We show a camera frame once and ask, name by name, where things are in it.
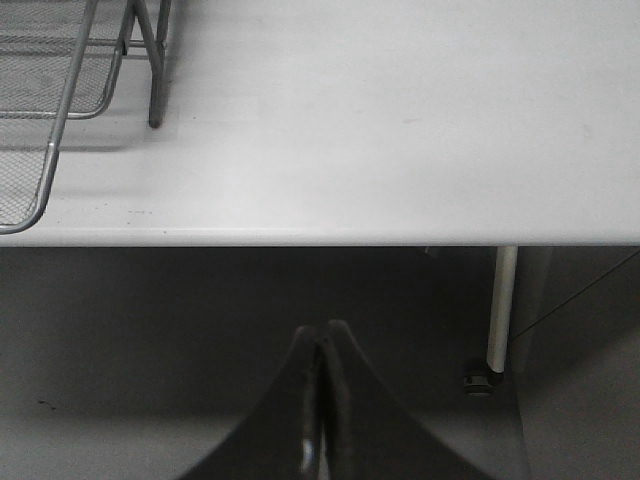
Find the floor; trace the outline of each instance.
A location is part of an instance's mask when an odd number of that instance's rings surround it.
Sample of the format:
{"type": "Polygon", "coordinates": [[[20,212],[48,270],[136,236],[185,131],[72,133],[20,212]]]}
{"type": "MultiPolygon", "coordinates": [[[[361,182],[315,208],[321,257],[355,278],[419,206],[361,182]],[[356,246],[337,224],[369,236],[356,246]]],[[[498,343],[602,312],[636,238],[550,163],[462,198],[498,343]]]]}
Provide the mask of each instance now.
{"type": "Polygon", "coordinates": [[[426,427],[527,479],[510,375],[482,357],[490,249],[2,249],[0,477],[174,479],[267,388],[293,329],[348,321],[426,427]]]}
{"type": "Polygon", "coordinates": [[[535,322],[512,330],[533,480],[640,478],[639,320],[640,248],[554,249],[535,322]]]}

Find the desk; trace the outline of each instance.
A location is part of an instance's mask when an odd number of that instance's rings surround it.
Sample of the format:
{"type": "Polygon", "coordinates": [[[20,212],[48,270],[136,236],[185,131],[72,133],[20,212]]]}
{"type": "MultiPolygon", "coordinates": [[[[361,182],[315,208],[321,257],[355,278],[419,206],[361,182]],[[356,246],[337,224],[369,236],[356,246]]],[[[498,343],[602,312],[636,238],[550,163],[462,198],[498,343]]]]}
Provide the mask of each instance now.
{"type": "Polygon", "coordinates": [[[177,2],[0,246],[640,243],[640,5],[177,2]]]}

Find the mesh basket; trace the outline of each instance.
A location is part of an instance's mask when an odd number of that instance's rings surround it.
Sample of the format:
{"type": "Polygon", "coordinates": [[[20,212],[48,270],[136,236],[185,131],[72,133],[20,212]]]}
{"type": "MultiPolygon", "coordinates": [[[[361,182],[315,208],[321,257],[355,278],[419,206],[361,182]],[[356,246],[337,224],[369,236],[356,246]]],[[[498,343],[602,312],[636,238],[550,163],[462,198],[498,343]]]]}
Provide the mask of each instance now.
{"type": "MultiPolygon", "coordinates": [[[[86,0],[0,0],[0,225],[36,213],[45,154],[60,108],[86,0]]],[[[95,112],[107,100],[120,58],[116,40],[126,0],[100,0],[71,111],[95,112]]]]}

